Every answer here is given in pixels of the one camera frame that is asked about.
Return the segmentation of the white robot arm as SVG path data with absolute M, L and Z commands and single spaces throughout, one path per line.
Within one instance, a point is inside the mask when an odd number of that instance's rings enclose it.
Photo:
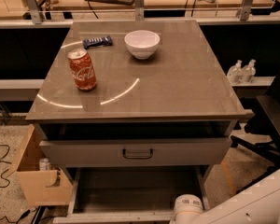
M 280 224 L 280 169 L 207 211 L 197 196 L 181 195 L 169 224 Z

